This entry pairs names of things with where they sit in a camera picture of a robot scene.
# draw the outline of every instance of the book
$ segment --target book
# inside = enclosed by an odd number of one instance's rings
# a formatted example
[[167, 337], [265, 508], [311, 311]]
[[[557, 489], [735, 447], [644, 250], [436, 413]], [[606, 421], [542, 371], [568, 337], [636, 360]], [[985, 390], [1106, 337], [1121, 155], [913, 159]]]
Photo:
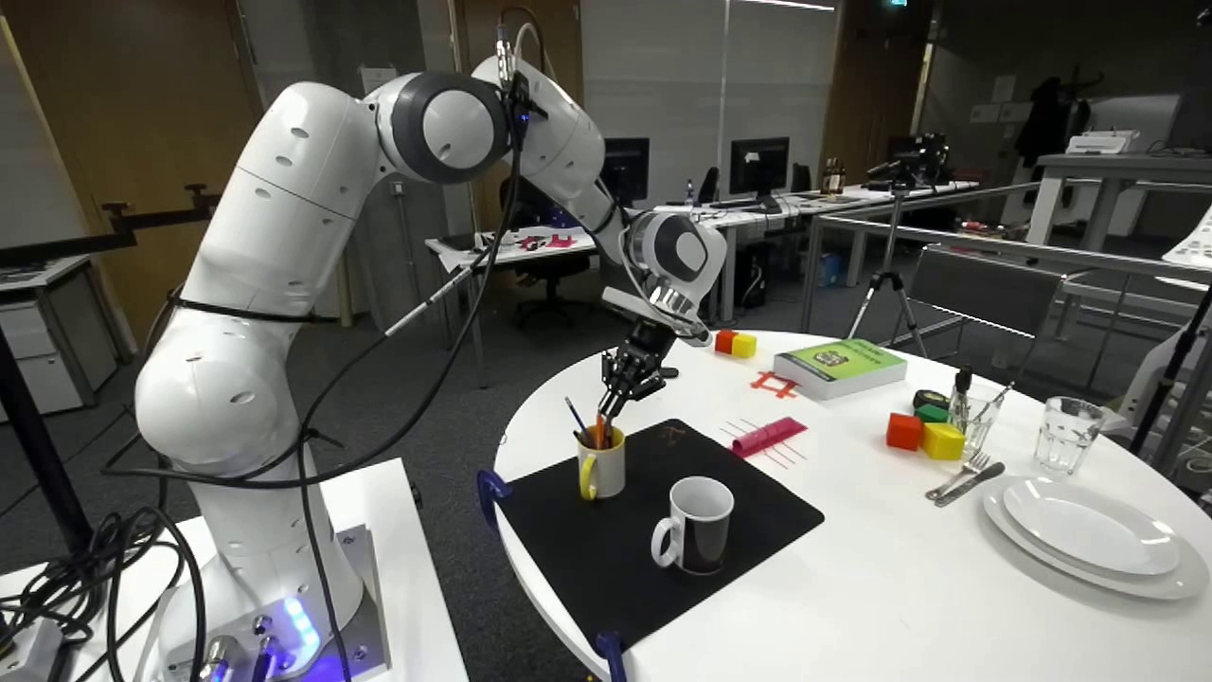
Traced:
[[864, 337], [807, 345], [773, 356], [773, 371], [795, 383], [807, 398], [841, 398], [867, 386], [898, 383], [905, 379], [905, 368], [909, 364], [901, 356]]

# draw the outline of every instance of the white plate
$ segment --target white plate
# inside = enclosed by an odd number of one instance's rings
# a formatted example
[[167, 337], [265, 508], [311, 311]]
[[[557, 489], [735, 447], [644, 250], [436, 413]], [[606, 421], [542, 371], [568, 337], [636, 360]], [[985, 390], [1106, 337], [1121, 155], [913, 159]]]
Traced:
[[1102, 572], [1102, 568], [1091, 568], [1083, 561], [1072, 561], [1068, 553], [1057, 553], [1042, 542], [1034, 542], [1004, 508], [1004, 489], [1011, 481], [992, 481], [992, 489], [981, 496], [981, 508], [989, 515], [989, 523], [1011, 538], [1011, 546], [1019, 546], [1023, 553], [1030, 553], [1034, 561], [1064, 572], [1064, 576], [1076, 576], [1083, 583], [1095, 583], [1095, 587], [1106, 587], [1106, 591], [1117, 591], [1117, 595], [1132, 595], [1132, 599], [1155, 599], [1155, 602], [1185, 602], [1185, 599], [1197, 599], [1204, 587], [1208, 587], [1208, 568], [1204, 561], [1197, 557], [1197, 549], [1185, 546], [1185, 538], [1174, 534], [1174, 546], [1178, 546], [1178, 568], [1167, 572], [1167, 576], [1117, 576], [1117, 572]]
[[1087, 489], [1034, 477], [1011, 481], [1000, 500], [1026, 534], [1072, 561], [1125, 576], [1167, 576], [1182, 561], [1170, 527]]

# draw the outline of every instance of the grey floor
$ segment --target grey floor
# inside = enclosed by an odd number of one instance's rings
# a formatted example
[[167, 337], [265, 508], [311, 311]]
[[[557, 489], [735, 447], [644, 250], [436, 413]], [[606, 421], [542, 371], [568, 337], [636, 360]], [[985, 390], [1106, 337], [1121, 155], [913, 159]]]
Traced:
[[[496, 538], [485, 530], [473, 496], [473, 474], [492, 466], [496, 440], [519, 402], [557, 375], [564, 364], [614, 345], [625, 322], [595, 307], [602, 280], [595, 273], [564, 284], [572, 307], [523, 311], [542, 288], [519, 284], [500, 273], [485, 322], [485, 364], [466, 349], [439, 390], [428, 417], [398, 443], [401, 462], [420, 493], [420, 519], [439, 568], [439, 583], [455, 618], [455, 633], [470, 667], [470, 678], [583, 678], [579, 663], [538, 621], [526, 595], [515, 587]], [[814, 333], [845, 333], [864, 288], [829, 288], [814, 299]], [[739, 311], [735, 326], [746, 330], [795, 330], [803, 284], [792, 273], [776, 277], [769, 303]], [[398, 428], [417, 409], [424, 386], [447, 356], [443, 314], [432, 314], [417, 330], [405, 330], [360, 364], [341, 390], [318, 413], [318, 428], [345, 447], [360, 451]], [[882, 337], [894, 326], [894, 299], [882, 296], [867, 318], [867, 337]], [[1159, 330], [1117, 333], [1095, 371], [1102, 330], [1095, 318], [1076, 318], [1034, 349], [1026, 394], [1091, 394], [1114, 398], [1125, 390], [1140, 352]], [[375, 341], [371, 322], [352, 330], [303, 330], [292, 352], [295, 398], [307, 405], [318, 386], [364, 345]], [[932, 352], [985, 368], [1004, 345], [985, 333], [939, 337]], [[68, 462], [68, 474], [83, 496], [91, 519], [106, 512], [140, 508], [155, 500], [152, 481], [102, 477], [106, 455], [129, 436], [129, 379], [106, 383], [95, 405], [49, 417], [53, 443]], [[27, 462], [15, 451], [8, 428], [0, 428], [0, 568], [19, 568], [38, 557], [61, 553], [49, 512], [30, 489]], [[170, 485], [174, 515], [193, 515], [186, 489]]]

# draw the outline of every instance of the computer monitor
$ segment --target computer monitor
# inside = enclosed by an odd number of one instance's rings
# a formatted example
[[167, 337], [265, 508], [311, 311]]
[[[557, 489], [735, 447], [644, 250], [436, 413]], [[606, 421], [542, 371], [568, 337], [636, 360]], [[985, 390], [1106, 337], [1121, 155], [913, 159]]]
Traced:
[[788, 186], [788, 136], [735, 140], [731, 144], [731, 193], [758, 193]]
[[617, 205], [648, 201], [648, 136], [606, 140], [602, 182]]

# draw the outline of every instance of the office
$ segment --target office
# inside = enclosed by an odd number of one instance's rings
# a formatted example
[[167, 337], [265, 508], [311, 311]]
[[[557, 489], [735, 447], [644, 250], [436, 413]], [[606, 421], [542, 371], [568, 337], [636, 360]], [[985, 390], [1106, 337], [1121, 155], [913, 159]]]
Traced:
[[[61, 182], [80, 197], [83, 231], [106, 231], [110, 216], [102, 205], [114, 201], [125, 201], [129, 216], [205, 208], [208, 197], [227, 186], [242, 140], [284, 83], [322, 80], [364, 91], [364, 83], [379, 83], [390, 72], [470, 72], [489, 53], [496, 23], [496, 4], [197, 4], [189, 11], [114, 4], [106, 15], [91, 15], [83, 4], [0, 8], [64, 159]], [[939, 27], [932, 27], [932, 8], [905, 11], [875, 4], [833, 11], [750, 4], [530, 8], [549, 42], [557, 80], [587, 106], [606, 140], [648, 140], [648, 201], [686, 201], [686, 186], [701, 186], [708, 167], [720, 167], [720, 193], [727, 197], [735, 140], [788, 140], [788, 178], [769, 189], [792, 186], [792, 163], [811, 167], [807, 186], [826, 186], [826, 159], [833, 159], [829, 171], [837, 171], [841, 182], [860, 182], [867, 167], [886, 159], [886, 140], [909, 133], [913, 121], [920, 121], [917, 129], [936, 129], [951, 140], [951, 167], [958, 178], [1004, 186], [1015, 178], [1019, 159], [1011, 140], [1030, 117], [1030, 91], [1049, 76], [1061, 76], [1061, 83], [1076, 91], [1087, 87], [1091, 102], [1148, 95], [1148, 102], [1159, 106], [1159, 117], [1167, 117], [1163, 144], [1208, 144], [1208, 129], [1201, 129], [1208, 121], [1201, 110], [1208, 106], [1208, 91], [1197, 72], [1197, 53], [1208, 53], [1208, 34], [1197, 30], [1197, 4], [1117, 11], [1072, 4], [1072, 15], [1049, 8], [1042, 11], [1042, 23], [1030, 23], [1030, 11], [1019, 4], [985, 4], [981, 11], [970, 4], [943, 4]], [[375, 326], [390, 326], [420, 296], [443, 284], [443, 269], [424, 250], [424, 239], [492, 227], [500, 178], [504, 171], [477, 186], [447, 189], [428, 189], [420, 182], [375, 186], [356, 227], [356, 246], [348, 250], [352, 265], [337, 273], [345, 292], [330, 288], [318, 307], [322, 314], [348, 314], [356, 326], [303, 330], [292, 356], [292, 390], [299, 405], [318, 394], [341, 360], [375, 341]], [[1136, 220], [1148, 235], [1144, 246], [1117, 231], [1110, 231], [1110, 242], [1129, 242], [1136, 246], [1132, 254], [1144, 250], [1159, 258], [1197, 227], [1208, 197], [1197, 201], [1201, 197], [1148, 201]], [[996, 224], [1004, 220], [1004, 205], [981, 205], [970, 216]], [[117, 303], [117, 341], [148, 341], [155, 314], [186, 280], [201, 235], [205, 224], [144, 227], [136, 246], [95, 258]], [[564, 296], [579, 296], [568, 288], [595, 288], [583, 280], [595, 277], [568, 277]], [[538, 288], [519, 288], [500, 277], [496, 296], [534, 299]], [[856, 296], [860, 288], [833, 307], [833, 318], [799, 326], [795, 284], [773, 284], [769, 303], [739, 311], [735, 322], [742, 330], [811, 330], [837, 337], [845, 333]], [[500, 542], [477, 519], [473, 470], [496, 462], [511, 413], [549, 375], [617, 345], [629, 326], [614, 318], [511, 326], [515, 299], [489, 307], [496, 318], [485, 318], [485, 364], [466, 352], [432, 413], [398, 451], [424, 496], [424, 534], [470, 678], [568, 678], [579, 663], [561, 648], [545, 621], [534, 618], [534, 606], [519, 599]], [[1087, 326], [1110, 326], [1110, 314], [1098, 314], [1095, 303], [1079, 303], [1079, 333], [1087, 333]], [[1045, 352], [1061, 352], [1053, 356], [1057, 364], [1049, 364], [1072, 371], [1057, 375], [1064, 379], [1061, 386], [1110, 398], [1129, 386], [1140, 356], [1167, 337], [1151, 318], [1148, 333], [1110, 341], [1110, 360], [1102, 360], [1091, 386], [1087, 375], [1098, 333], [1095, 345], [1042, 345], [1038, 352], [1042, 360], [1049, 360]], [[424, 314], [401, 341], [386, 345], [375, 364], [360, 368], [337, 390], [326, 432], [352, 443], [352, 451], [394, 432], [443, 364], [443, 341], [443, 314]], [[87, 477], [80, 496], [87, 500], [83, 508], [91, 519], [129, 496], [155, 500], [152, 481], [98, 477], [102, 455], [114, 451], [114, 436], [102, 436], [106, 443], [98, 440], [98, 451], [87, 447], [91, 436], [121, 413], [121, 394], [129, 394], [133, 375], [136, 371], [125, 371], [125, 379], [117, 379], [110, 371], [110, 379], [98, 383], [98, 402], [49, 417], [53, 436], [64, 440], [61, 451], [83, 451], [72, 462], [72, 474], [80, 470], [80, 477]], [[591, 409], [595, 394], [576, 394], [576, 402], [579, 409]], [[829, 508], [826, 500], [829, 496], [811, 496], [833, 523], [837, 504]], [[178, 485], [170, 489], [170, 512], [193, 512], [189, 493]], [[19, 527], [45, 523], [45, 508], [27, 500], [4, 519], [4, 538], [15, 534], [15, 542], [23, 542]]]

